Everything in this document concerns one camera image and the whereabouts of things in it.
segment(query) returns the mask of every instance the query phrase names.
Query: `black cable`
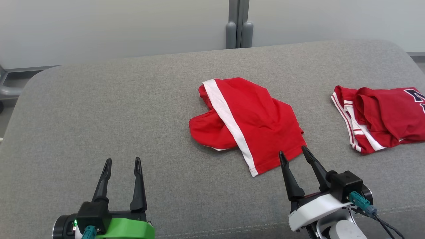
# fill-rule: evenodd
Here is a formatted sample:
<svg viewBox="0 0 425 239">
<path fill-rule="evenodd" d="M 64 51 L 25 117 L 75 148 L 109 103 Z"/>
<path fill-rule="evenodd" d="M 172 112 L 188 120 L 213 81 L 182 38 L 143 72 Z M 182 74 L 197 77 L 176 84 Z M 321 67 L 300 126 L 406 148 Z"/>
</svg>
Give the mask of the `black cable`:
<svg viewBox="0 0 425 239">
<path fill-rule="evenodd" d="M 361 211 L 361 210 L 357 210 L 357 209 L 355 209 L 355 208 L 352 208 L 351 210 L 352 210 L 352 211 L 354 211 L 354 212 L 356 212 L 356 213 L 360 213 L 360 214 L 362 214 L 363 216 L 369 217 L 369 215 L 368 215 L 368 214 L 366 214 L 365 212 L 363 212 L 363 211 Z M 370 218 L 372 218 L 373 220 L 375 220 L 375 221 L 379 222 L 379 221 L 378 221 L 376 218 L 374 218 L 374 217 L 370 217 Z M 381 219 L 381 221 L 382 221 L 382 223 L 383 223 L 385 226 L 387 226 L 388 228 L 390 228 L 390 229 L 394 230 L 394 231 L 397 233 L 397 235 L 399 235 L 402 239 L 405 239 L 405 238 L 404 238 L 404 236 L 403 236 L 403 234 L 401 234 L 401 232 L 400 232 L 400 231 L 398 231 L 395 227 L 391 226 L 390 224 L 388 224 L 387 222 L 385 222 L 385 221 L 384 221 L 384 220 L 382 220 L 382 219 Z"/>
<path fill-rule="evenodd" d="M 385 224 L 381 221 L 381 219 L 378 217 L 378 215 L 376 213 L 373 213 L 372 215 L 381 224 L 381 226 L 385 229 L 385 231 L 387 231 L 387 233 L 388 233 L 388 235 L 390 235 L 391 239 L 395 239 L 393 234 L 391 234 L 390 230 L 388 230 L 388 227 L 385 226 Z"/>
</svg>

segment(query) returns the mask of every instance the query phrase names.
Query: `jersey trim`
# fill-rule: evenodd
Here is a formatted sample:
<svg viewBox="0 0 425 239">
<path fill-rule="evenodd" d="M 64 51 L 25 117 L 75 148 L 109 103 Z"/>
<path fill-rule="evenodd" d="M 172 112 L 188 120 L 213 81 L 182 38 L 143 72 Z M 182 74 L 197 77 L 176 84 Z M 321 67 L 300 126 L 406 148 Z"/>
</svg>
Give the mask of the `jersey trim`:
<svg viewBox="0 0 425 239">
<path fill-rule="evenodd" d="M 331 96 L 332 101 L 334 102 L 335 106 L 337 107 L 339 113 L 341 114 L 341 116 L 343 117 L 346 126 L 347 126 L 347 130 L 348 130 L 348 135 L 350 136 L 350 145 L 353 147 L 353 149 L 361 152 L 362 149 L 359 146 L 356 138 L 354 138 L 355 132 L 353 131 L 353 127 L 351 126 L 351 122 L 348 120 L 350 119 L 350 116 L 343 110 L 344 108 L 341 106 L 339 100 L 338 100 L 338 96 L 337 93 L 333 93 Z"/>
<path fill-rule="evenodd" d="M 239 146 L 239 149 L 242 151 L 244 159 L 248 164 L 249 171 L 253 177 L 258 175 L 257 169 L 255 168 L 254 158 L 252 157 L 251 151 L 247 145 L 247 141 L 242 133 L 241 128 L 239 128 L 236 123 L 235 118 L 233 117 L 232 112 L 230 111 L 229 105 L 227 104 L 226 99 L 218 88 L 217 82 L 215 79 L 207 80 L 202 83 L 207 92 L 208 98 L 211 101 L 212 106 L 214 107 L 217 114 L 220 116 L 221 120 L 225 123 L 230 133 L 233 135 L 236 143 Z"/>
<path fill-rule="evenodd" d="M 353 105 L 347 104 L 344 105 L 344 110 L 348 111 L 348 113 L 350 113 L 350 115 L 352 115 L 351 117 L 351 121 L 353 122 L 353 125 L 357 126 L 362 134 L 364 134 L 366 136 L 366 139 L 369 141 L 369 144 L 372 146 L 373 150 L 378 151 L 381 149 L 385 149 L 384 146 L 380 145 L 371 135 L 371 133 L 369 132 L 368 128 L 366 127 L 366 125 L 359 125 L 359 123 L 357 123 L 356 118 L 354 117 L 354 109 L 353 109 Z"/>
</svg>

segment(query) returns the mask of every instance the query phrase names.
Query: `red clothing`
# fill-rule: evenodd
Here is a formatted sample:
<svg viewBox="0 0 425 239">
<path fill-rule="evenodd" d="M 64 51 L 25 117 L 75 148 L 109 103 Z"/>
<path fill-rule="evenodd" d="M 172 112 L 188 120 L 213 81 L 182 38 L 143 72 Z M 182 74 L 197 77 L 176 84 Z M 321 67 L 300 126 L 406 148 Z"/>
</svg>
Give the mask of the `red clothing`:
<svg viewBox="0 0 425 239">
<path fill-rule="evenodd" d="M 363 154 L 425 141 L 425 96 L 416 88 L 338 85 L 331 98 L 346 121 L 352 147 Z"/>
<path fill-rule="evenodd" d="M 243 78 L 212 79 L 198 89 L 209 111 L 192 118 L 189 129 L 200 144 L 225 150 L 239 146 L 252 176 L 302 153 L 303 131 L 290 105 Z"/>
</svg>

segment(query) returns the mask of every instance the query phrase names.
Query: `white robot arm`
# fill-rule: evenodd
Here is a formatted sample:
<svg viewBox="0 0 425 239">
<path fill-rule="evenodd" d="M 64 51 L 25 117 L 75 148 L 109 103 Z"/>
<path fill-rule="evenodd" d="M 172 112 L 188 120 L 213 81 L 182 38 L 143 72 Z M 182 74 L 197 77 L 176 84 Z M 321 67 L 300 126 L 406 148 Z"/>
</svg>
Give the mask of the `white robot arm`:
<svg viewBox="0 0 425 239">
<path fill-rule="evenodd" d="M 305 228 L 311 239 L 366 239 L 353 217 L 354 213 L 361 213 L 378 221 L 391 238 L 394 236 L 388 228 L 404 238 L 376 214 L 372 193 L 362 179 L 350 171 L 327 172 L 306 146 L 303 146 L 303 153 L 320 184 L 319 192 L 306 196 L 283 152 L 279 153 L 286 193 L 291 202 L 289 226 L 292 231 Z"/>
</svg>

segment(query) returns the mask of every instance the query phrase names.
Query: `couch cushion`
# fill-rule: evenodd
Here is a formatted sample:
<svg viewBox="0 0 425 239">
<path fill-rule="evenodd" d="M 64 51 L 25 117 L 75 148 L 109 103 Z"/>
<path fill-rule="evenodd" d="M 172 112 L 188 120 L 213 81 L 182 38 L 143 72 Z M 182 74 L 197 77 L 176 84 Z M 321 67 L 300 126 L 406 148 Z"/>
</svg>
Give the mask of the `couch cushion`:
<svg viewBox="0 0 425 239">
<path fill-rule="evenodd" d="M 232 77 L 290 104 L 324 167 L 357 174 L 383 219 L 406 238 L 421 235 L 425 144 L 360 155 L 330 96 L 336 85 L 425 92 L 425 76 L 392 43 L 339 40 L 119 59 L 37 74 L 0 146 L 0 238 L 48 238 L 60 215 L 91 199 L 109 157 L 109 209 L 128 210 L 136 156 L 157 238 L 306 238 L 288 227 L 279 168 L 252 178 L 238 149 L 217 152 L 190 137 L 188 121 L 207 110 L 198 97 L 201 82 Z M 318 191 L 302 156 L 290 167 L 306 193 Z M 357 221 L 367 236 L 388 237 L 373 220 Z"/>
</svg>

